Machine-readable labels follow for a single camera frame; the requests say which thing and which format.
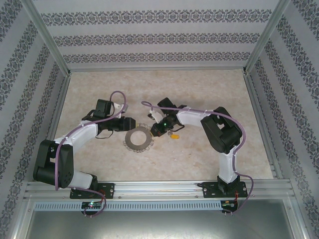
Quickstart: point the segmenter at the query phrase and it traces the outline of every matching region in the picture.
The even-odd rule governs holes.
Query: enclosure
[[[0,5],[1,238],[319,238],[318,0]],[[198,187],[216,182],[219,154],[193,125],[139,153],[127,132],[81,147],[74,167],[114,183],[97,218],[84,218],[70,189],[35,182],[40,143],[116,90],[124,116],[149,127],[141,101],[225,107],[247,133],[236,168],[255,184],[241,212],[224,217],[230,198]]]

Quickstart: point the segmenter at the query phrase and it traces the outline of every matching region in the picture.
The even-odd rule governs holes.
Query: perforated metal strip
[[[37,202],[35,211],[79,211],[81,202]],[[105,211],[200,211],[222,210],[221,202],[209,201],[160,201],[160,202],[107,202]]]

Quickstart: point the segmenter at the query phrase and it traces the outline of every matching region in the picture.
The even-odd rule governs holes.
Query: black mounting plate
[[[231,191],[224,195],[218,188],[218,182],[203,182],[198,184],[203,188],[204,198],[235,198],[235,192],[237,191],[239,198],[246,198],[248,196],[246,183],[238,182],[238,185]]]
[[[113,199],[114,183],[98,183],[97,192],[104,194],[106,199]],[[71,189],[70,199],[100,199],[101,196],[96,193],[89,193],[80,190]]]

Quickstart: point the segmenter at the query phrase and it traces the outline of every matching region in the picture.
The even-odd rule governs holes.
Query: cable
[[[114,131],[112,130],[111,135],[110,135],[110,136],[108,136],[108,137],[98,138],[97,136],[95,136],[95,138],[97,138],[97,139],[106,139],[106,138],[110,138],[110,137],[113,135],[113,133],[114,133]]]
[[[72,135],[74,132],[76,132],[78,129],[82,128],[82,127],[85,127],[87,125],[91,125],[91,124],[94,124],[94,123],[100,123],[100,122],[104,122],[104,121],[108,121],[108,120],[111,120],[111,119],[114,119],[116,118],[117,116],[119,116],[123,110],[126,108],[127,104],[126,104],[126,96],[123,92],[121,91],[114,91],[111,93],[110,95],[110,101],[112,101],[112,96],[115,94],[115,93],[120,93],[123,98],[124,98],[124,103],[123,103],[123,107],[121,108],[121,110],[116,113],[115,115],[109,117],[109,118],[106,118],[106,119],[100,119],[100,120],[96,120],[96,121],[93,121],[93,122],[88,122],[88,123],[85,123],[83,125],[79,125],[77,126],[75,129],[73,129],[72,131],[70,131],[62,140],[61,142],[59,143],[58,145],[58,148],[56,150],[56,154],[55,154],[55,170],[54,170],[54,184],[55,184],[55,190],[58,191],[59,190],[59,183],[58,183],[58,164],[59,164],[59,153],[60,153],[60,149],[61,149],[61,146],[63,145],[63,143],[66,141],[66,139]],[[90,189],[84,189],[84,188],[78,188],[78,190],[82,190],[82,191],[87,191],[87,192],[92,192],[92,193],[96,193],[100,196],[102,196],[102,198],[105,200],[105,204],[104,204],[104,207],[98,211],[96,214],[94,214],[94,216],[97,216],[99,215],[106,207],[106,198],[105,196],[102,194],[102,193],[99,193],[99,192],[96,192],[96,191],[93,191],[93,190],[90,190]]]
[[[224,117],[226,119],[229,119],[229,120],[233,121],[235,124],[238,125],[238,127],[240,128],[240,130],[243,133],[243,140],[241,141],[241,143],[238,145],[238,147],[233,152],[232,166],[233,166],[233,170],[234,170],[236,175],[241,176],[241,177],[246,177],[246,178],[249,178],[251,180],[251,188],[249,190],[249,193],[248,193],[246,199],[242,203],[242,205],[235,212],[233,212],[232,214],[237,213],[246,204],[246,202],[248,201],[248,199],[249,199],[249,197],[250,197],[250,195],[251,195],[251,193],[252,193],[252,191],[254,189],[254,179],[251,176],[249,176],[249,175],[238,173],[236,171],[236,167],[235,167],[235,160],[236,160],[235,159],[235,154],[244,145],[244,143],[246,141],[246,131],[245,131],[244,127],[241,125],[241,123],[238,122],[237,120],[235,120],[234,118],[228,116],[228,115],[224,115],[224,114],[217,113],[217,112],[214,112],[214,111],[202,111],[202,110],[196,110],[196,109],[190,109],[190,108],[188,108],[188,109],[183,109],[183,108],[179,109],[179,108],[159,107],[159,106],[153,106],[150,102],[147,102],[147,101],[142,101],[141,104],[143,106],[151,107],[152,109],[155,108],[155,109],[160,109],[160,110],[191,111],[191,112],[196,112],[196,113],[212,114],[212,115],[216,115],[216,116],[220,116],[220,117]]]

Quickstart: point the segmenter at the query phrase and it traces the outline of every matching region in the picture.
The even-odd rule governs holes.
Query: metal ring
[[[141,145],[135,145],[131,141],[131,136],[136,131],[142,131],[146,135],[146,140]],[[152,142],[152,135],[151,135],[150,131],[146,127],[143,127],[143,126],[136,127],[135,129],[128,131],[125,135],[125,143],[126,143],[127,147],[129,147],[133,150],[146,149],[150,145],[151,142]]]

